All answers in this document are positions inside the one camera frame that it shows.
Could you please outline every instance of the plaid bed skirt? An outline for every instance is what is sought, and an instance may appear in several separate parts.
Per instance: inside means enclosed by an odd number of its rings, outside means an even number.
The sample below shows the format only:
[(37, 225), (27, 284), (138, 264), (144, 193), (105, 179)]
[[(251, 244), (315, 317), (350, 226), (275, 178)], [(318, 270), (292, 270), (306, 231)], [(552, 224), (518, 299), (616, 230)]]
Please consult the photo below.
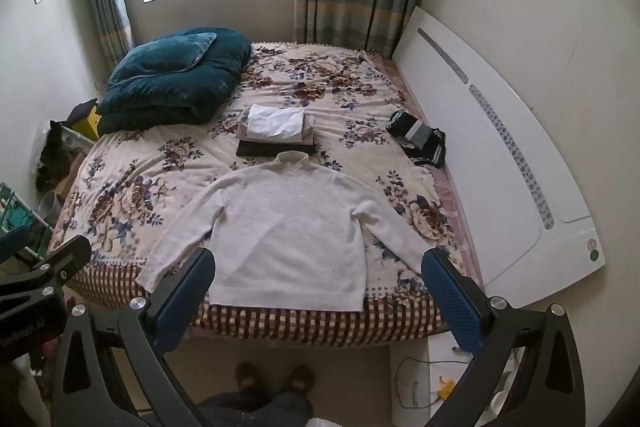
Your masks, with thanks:
[[(133, 297), (148, 297), (135, 279), (136, 266), (91, 262), (69, 286), (90, 301), (119, 309)], [(420, 339), (443, 323), (431, 297), (366, 298), (362, 312), (240, 308), (200, 304), (192, 328), (222, 337), (280, 340), (310, 346), (363, 346)]]

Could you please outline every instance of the sweater sleeve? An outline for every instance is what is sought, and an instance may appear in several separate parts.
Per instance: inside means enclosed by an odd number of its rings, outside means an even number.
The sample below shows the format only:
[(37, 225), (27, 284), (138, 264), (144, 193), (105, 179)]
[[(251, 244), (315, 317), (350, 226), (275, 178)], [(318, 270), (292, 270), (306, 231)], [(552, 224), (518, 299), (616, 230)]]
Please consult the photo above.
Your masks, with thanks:
[(375, 235), (406, 265), (420, 274), (422, 255), (431, 247), (412, 229), (380, 193), (350, 176), (341, 175), (336, 181), (354, 207), (352, 215)]
[(164, 274), (213, 228), (224, 206), (242, 187), (239, 176), (224, 176), (198, 194), (175, 218), (151, 249), (136, 278), (152, 292)]

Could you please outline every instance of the black bag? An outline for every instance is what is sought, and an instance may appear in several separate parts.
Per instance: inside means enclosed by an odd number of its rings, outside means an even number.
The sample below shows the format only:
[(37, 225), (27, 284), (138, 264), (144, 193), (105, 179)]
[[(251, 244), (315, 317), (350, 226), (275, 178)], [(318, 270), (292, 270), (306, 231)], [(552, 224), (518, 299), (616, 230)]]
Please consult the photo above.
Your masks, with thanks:
[(404, 153), (416, 165), (430, 164), (440, 169), (444, 165), (446, 135), (402, 109), (391, 115), (386, 130), (400, 144)]

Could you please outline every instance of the metal screw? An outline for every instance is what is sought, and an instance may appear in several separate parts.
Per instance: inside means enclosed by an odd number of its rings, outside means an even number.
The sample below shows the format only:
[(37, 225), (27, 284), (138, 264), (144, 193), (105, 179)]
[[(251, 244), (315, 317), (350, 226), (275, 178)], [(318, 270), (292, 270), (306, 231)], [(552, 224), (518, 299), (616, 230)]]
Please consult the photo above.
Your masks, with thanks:
[(491, 297), (489, 304), (491, 304), (492, 308), (503, 310), (507, 307), (508, 303), (502, 297)]
[(551, 304), (551, 312), (558, 317), (562, 317), (564, 315), (564, 308), (560, 304)]
[(144, 297), (134, 297), (129, 301), (129, 308), (132, 310), (141, 310), (145, 307), (146, 299)]
[(74, 308), (71, 310), (71, 314), (74, 317), (79, 317), (80, 315), (84, 314), (85, 311), (86, 311), (86, 306), (84, 304), (78, 304), (74, 306)]

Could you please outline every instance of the person's leg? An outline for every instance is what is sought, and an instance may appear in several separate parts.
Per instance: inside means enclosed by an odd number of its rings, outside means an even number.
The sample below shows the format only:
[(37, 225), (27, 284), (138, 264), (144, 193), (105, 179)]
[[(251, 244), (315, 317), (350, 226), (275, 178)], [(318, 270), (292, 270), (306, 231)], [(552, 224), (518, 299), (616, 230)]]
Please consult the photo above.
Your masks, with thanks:
[(305, 427), (313, 416), (313, 406), (306, 395), (314, 386), (313, 372), (306, 366), (293, 370), (282, 393), (270, 404), (251, 414), (252, 425), (260, 427)]
[(240, 391), (211, 396), (200, 402), (198, 407), (226, 407), (241, 412), (251, 412), (264, 407), (271, 401), (264, 382), (252, 363), (242, 362), (236, 367), (236, 384)]
[(264, 407), (270, 402), (269, 396), (258, 389), (245, 389), (233, 393), (221, 393), (211, 396), (198, 404), (200, 409), (206, 407), (227, 407), (242, 412), (251, 412)]

